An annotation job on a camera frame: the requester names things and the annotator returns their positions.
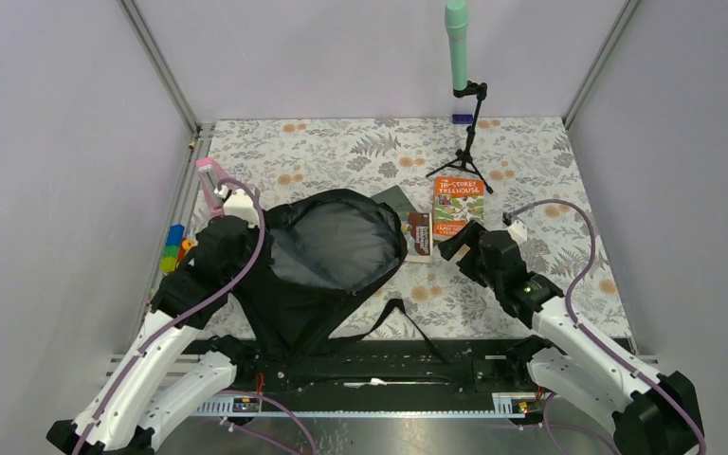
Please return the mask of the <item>orange treehouse book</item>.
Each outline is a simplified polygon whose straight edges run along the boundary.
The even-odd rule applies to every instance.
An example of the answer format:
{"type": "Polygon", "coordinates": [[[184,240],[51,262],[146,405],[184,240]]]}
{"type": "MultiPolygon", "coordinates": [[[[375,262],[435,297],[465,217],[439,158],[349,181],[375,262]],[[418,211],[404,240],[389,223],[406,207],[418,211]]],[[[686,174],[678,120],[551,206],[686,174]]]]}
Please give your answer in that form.
{"type": "Polygon", "coordinates": [[[432,234],[455,236],[470,221],[483,222],[485,185],[480,179],[437,176],[432,199],[432,234]]]}

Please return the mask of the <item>yellow illustrated paperback book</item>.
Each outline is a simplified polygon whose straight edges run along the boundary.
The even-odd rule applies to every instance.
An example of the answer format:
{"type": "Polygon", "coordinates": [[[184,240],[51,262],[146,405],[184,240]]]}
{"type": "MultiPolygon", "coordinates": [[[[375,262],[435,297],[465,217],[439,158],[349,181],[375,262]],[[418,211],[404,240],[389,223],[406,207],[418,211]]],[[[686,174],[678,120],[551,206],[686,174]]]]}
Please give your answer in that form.
{"type": "Polygon", "coordinates": [[[401,231],[407,244],[407,262],[428,264],[432,262],[433,239],[431,215],[426,212],[400,213],[401,231]]]}

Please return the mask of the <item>black student backpack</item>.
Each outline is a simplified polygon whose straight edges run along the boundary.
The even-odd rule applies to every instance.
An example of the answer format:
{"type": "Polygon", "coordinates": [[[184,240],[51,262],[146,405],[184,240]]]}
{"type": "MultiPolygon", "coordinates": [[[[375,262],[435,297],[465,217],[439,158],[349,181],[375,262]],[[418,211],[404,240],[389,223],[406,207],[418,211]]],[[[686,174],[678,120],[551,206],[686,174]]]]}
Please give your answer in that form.
{"type": "Polygon", "coordinates": [[[264,247],[232,295],[258,353],[291,362],[365,338],[331,334],[408,256],[398,213],[352,190],[323,191],[264,212],[264,247]]]}

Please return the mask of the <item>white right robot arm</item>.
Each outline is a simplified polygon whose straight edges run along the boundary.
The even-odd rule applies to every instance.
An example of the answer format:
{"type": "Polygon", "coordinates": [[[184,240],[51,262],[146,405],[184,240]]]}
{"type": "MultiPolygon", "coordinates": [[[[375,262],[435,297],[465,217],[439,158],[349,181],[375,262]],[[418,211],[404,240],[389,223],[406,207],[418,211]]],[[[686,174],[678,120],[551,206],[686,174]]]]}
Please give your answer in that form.
{"type": "Polygon", "coordinates": [[[703,452],[693,383],[679,372],[662,374],[578,315],[565,292],[528,268],[519,248],[525,239],[520,222],[488,230],[471,221],[439,245],[442,258],[532,331],[506,354],[509,384],[565,399],[599,423],[621,454],[703,452]]]}

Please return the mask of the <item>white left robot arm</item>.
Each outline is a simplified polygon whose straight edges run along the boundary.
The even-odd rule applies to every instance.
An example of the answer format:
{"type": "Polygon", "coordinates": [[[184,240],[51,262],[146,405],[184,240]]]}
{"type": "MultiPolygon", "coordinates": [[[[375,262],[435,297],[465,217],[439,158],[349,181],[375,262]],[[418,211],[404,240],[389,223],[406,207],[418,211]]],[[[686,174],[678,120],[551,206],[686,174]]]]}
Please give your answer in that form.
{"type": "Polygon", "coordinates": [[[153,454],[212,395],[250,386],[253,351],[231,336],[214,339],[173,385],[160,384],[229,294],[251,277],[269,243],[263,215],[255,222],[236,216],[209,222],[184,261],[162,279],[151,311],[103,388],[76,417],[54,422],[47,440],[63,454],[153,454]]]}

